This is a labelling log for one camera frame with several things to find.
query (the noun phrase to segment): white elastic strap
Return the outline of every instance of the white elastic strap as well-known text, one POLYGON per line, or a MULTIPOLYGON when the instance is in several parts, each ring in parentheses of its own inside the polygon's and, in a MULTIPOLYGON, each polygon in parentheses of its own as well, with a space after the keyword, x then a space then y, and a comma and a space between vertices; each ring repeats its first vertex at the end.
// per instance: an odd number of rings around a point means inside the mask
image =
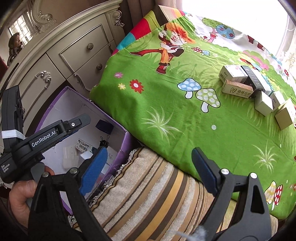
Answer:
POLYGON ((23 133, 19 132, 18 130, 9 130, 9 131, 1 131, 2 139, 7 138, 19 138, 19 139, 26 139, 23 133))

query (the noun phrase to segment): window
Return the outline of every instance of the window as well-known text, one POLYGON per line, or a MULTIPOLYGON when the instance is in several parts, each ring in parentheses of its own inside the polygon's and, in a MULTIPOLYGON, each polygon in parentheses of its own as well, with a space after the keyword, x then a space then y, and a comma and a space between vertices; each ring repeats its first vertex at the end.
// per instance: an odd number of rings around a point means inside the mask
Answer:
POLYGON ((14 35, 15 33, 20 33, 20 40, 22 41, 24 46, 33 38, 33 35, 30 32, 30 29, 27 26, 23 15, 20 16, 13 23, 13 25, 9 28, 9 31, 11 35, 14 35))
POLYGON ((278 0, 183 0, 183 10, 229 25, 276 55, 286 34, 288 14, 278 0))

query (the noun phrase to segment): bed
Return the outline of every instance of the bed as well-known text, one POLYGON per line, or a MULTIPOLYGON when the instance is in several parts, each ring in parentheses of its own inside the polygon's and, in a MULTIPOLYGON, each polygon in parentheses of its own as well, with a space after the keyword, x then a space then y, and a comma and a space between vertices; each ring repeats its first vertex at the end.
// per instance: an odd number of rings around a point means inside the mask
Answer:
POLYGON ((257 173, 270 213, 286 218, 296 203, 296 130, 291 125, 281 131, 276 111, 263 116, 254 99, 221 92, 219 71, 231 64, 259 70, 295 105, 295 79, 251 36, 164 6, 156 6, 117 46, 91 99, 197 179, 191 162, 196 146, 232 173, 257 173))

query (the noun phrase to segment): purple box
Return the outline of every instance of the purple box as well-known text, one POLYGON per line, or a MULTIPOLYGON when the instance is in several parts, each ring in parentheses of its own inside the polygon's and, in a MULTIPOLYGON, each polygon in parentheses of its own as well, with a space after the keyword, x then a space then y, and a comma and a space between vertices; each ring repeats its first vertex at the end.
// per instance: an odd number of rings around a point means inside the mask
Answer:
MULTIPOLYGON (((138 147, 136 139, 123 126, 113 120, 93 102, 84 98, 70 87, 65 87, 46 110, 36 132, 58 120, 67 121, 83 113, 90 115, 91 123, 64 139, 55 147, 44 152, 45 160, 43 162, 53 169, 55 174, 66 173, 67 170, 63 168, 64 147, 74 146, 78 139, 81 139, 98 148, 101 137, 106 140, 107 134, 95 126, 100 119, 109 122, 114 126, 114 129, 110 134, 108 142, 109 146, 117 152, 117 156, 99 183, 98 187, 100 187, 112 175, 115 175, 120 166, 126 163, 129 153, 138 147)), ((72 214, 66 193, 61 192, 61 197, 65 209, 72 214)))

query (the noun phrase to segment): striped towel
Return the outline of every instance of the striped towel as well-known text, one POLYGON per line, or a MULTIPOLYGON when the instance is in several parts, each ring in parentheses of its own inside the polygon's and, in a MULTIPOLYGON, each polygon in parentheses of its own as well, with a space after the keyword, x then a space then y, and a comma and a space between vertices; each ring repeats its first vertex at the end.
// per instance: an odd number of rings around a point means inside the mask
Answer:
MULTIPOLYGON (((202 183, 148 148, 139 148, 113 182, 92 202, 91 210, 113 241, 185 241, 213 201, 202 183)), ((228 227, 231 201, 217 231, 228 227)), ((272 217, 273 234, 277 219, 272 217)))

